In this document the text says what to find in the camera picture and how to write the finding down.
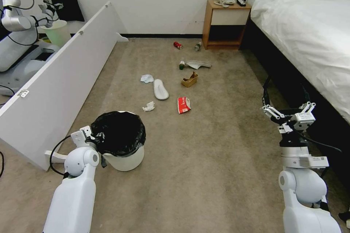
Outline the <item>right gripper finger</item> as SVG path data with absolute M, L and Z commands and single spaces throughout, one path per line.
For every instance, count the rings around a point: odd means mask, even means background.
M 271 106 L 270 104 L 270 98 L 268 94 L 268 85 L 271 80 L 271 77 L 268 76 L 263 84 L 263 95 L 262 95 L 262 107 L 261 110 L 263 110 L 264 114 L 268 116 L 270 119 L 274 119 L 276 121 L 279 121 L 283 118 L 283 114 L 279 112 L 277 109 Z
M 303 85 L 301 85 L 302 87 L 302 91 L 303 91 L 303 95 L 304 95 L 304 102 L 301 106 L 298 107 L 298 109 L 300 110 L 299 112 L 301 113 L 311 113 L 313 111 L 313 109 L 316 106 L 316 103 L 311 101 L 311 97 L 309 95 L 309 92 L 305 89 L 305 87 Z

